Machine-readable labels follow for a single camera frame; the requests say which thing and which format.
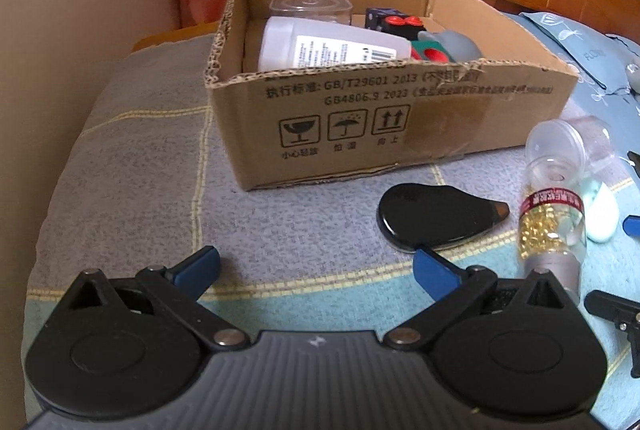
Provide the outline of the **light blue earbuds case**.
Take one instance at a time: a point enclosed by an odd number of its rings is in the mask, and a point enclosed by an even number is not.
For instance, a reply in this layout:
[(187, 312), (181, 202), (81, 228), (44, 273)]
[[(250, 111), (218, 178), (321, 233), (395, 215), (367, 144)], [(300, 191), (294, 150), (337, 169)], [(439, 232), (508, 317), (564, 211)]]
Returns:
[(587, 237), (603, 244), (610, 240), (620, 222), (620, 208), (612, 190), (603, 182), (591, 181), (582, 193)]

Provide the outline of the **capsule bottle silver cap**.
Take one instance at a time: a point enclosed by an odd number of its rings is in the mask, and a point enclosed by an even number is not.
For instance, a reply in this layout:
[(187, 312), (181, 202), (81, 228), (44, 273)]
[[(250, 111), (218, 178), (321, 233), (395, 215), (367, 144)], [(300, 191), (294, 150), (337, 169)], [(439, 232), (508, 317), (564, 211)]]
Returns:
[(574, 302), (579, 301), (586, 256), (585, 207), (580, 196), (584, 144), (564, 120), (548, 120), (529, 132), (518, 214), (518, 258), (527, 274), (554, 274)]

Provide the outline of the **white translucent plastic bottle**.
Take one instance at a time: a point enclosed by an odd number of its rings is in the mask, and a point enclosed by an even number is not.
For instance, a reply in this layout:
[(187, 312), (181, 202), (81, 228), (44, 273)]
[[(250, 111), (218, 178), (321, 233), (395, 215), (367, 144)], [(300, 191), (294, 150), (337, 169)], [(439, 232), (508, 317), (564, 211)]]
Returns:
[(267, 20), (257, 69), (260, 72), (408, 60), (409, 40), (370, 29), (309, 18)]

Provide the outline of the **black toy car red wheels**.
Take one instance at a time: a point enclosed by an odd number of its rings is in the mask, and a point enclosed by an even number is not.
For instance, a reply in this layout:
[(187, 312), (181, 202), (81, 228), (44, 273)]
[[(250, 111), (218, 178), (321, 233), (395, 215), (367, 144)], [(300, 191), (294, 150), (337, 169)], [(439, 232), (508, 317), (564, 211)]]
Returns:
[(420, 31), (425, 31), (420, 17), (408, 15), (396, 8), (367, 8), (364, 26), (367, 29), (394, 34), (410, 41), (416, 40)]

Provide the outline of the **clear round plastic container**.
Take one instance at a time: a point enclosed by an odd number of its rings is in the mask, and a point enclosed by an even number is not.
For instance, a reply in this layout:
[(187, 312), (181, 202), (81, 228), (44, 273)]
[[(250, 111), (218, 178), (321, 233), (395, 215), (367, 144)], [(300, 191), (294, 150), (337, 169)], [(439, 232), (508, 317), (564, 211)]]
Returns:
[(352, 2), (349, 0), (271, 0), (271, 16), (308, 18), (350, 25)]

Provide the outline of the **black teardrop case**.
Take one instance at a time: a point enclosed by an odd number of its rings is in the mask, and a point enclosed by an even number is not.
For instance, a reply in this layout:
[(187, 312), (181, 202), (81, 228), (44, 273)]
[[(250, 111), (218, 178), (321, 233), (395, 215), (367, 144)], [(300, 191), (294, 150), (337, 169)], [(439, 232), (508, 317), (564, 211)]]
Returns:
[(505, 202), (474, 196), (450, 185), (400, 183), (382, 195), (376, 223), (396, 249), (445, 249), (483, 235), (510, 216)]

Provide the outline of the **clear empty plastic jar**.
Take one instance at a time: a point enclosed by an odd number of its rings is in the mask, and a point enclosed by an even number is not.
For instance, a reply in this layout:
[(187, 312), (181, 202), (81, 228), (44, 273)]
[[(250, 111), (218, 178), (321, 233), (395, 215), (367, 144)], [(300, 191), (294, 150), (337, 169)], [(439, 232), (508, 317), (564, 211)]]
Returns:
[(612, 164), (615, 152), (608, 125), (596, 116), (581, 116), (567, 119), (578, 136), (585, 173), (598, 173)]

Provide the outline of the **grey blue checked cushion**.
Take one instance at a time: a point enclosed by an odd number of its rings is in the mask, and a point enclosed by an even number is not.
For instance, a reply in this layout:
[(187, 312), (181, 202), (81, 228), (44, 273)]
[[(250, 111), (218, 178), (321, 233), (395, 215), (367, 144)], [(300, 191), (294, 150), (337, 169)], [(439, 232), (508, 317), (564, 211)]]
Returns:
[(224, 272), (204, 302), (249, 332), (382, 332), (428, 305), (410, 256), (376, 226), (389, 187), (450, 184), (518, 206), (521, 148), (361, 179), (241, 190), (206, 103), (208, 49), (208, 38), (198, 37), (134, 53), (99, 97), (40, 230), (25, 346), (84, 268), (130, 276), (208, 244), (221, 252)]

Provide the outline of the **blue floral bedding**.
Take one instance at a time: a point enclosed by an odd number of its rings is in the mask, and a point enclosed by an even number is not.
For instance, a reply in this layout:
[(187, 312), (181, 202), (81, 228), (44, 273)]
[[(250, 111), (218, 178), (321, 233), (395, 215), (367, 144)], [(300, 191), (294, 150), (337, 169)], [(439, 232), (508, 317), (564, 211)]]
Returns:
[[(578, 70), (568, 118), (592, 115), (608, 124), (614, 146), (605, 182), (620, 209), (620, 220), (639, 213), (639, 167), (628, 158), (639, 151), (639, 94), (631, 90), (626, 68), (639, 63), (639, 45), (617, 34), (601, 34), (553, 13), (520, 13), (512, 17), (551, 52)], [(582, 293), (602, 290), (632, 301), (639, 299), (639, 239), (619, 225), (607, 242), (588, 244), (582, 268)], [(639, 381), (631, 377), (630, 343), (613, 323), (586, 314), (608, 357), (608, 376), (594, 416), (610, 429), (629, 429), (639, 422)]]

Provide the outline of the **green toy truck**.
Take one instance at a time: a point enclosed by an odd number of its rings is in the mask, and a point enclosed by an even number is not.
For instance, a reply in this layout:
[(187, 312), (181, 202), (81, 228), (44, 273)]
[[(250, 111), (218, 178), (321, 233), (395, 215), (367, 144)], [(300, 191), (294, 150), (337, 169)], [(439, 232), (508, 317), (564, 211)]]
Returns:
[(411, 57), (414, 60), (442, 64), (451, 63), (454, 60), (440, 42), (430, 38), (411, 41)]

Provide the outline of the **grey elephant toy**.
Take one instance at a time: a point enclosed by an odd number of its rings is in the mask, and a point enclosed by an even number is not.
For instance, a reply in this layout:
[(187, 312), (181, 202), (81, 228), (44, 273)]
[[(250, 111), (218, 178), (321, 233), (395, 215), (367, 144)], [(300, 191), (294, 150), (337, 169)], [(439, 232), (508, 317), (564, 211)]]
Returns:
[(480, 48), (471, 38), (454, 30), (447, 29), (439, 32), (424, 30), (418, 33), (418, 39), (438, 42), (454, 62), (470, 62), (484, 57)]

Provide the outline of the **cardboard box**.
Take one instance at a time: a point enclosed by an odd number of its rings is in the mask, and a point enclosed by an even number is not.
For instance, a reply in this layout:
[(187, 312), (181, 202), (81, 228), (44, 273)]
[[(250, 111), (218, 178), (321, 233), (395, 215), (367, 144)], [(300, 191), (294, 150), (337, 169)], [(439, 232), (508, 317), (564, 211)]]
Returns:
[(227, 0), (205, 72), (239, 187), (364, 176), (522, 145), (560, 116), (577, 72), (481, 0), (349, 0), (396, 8), (453, 30), (479, 60), (378, 60), (265, 72), (258, 66), (272, 0)]

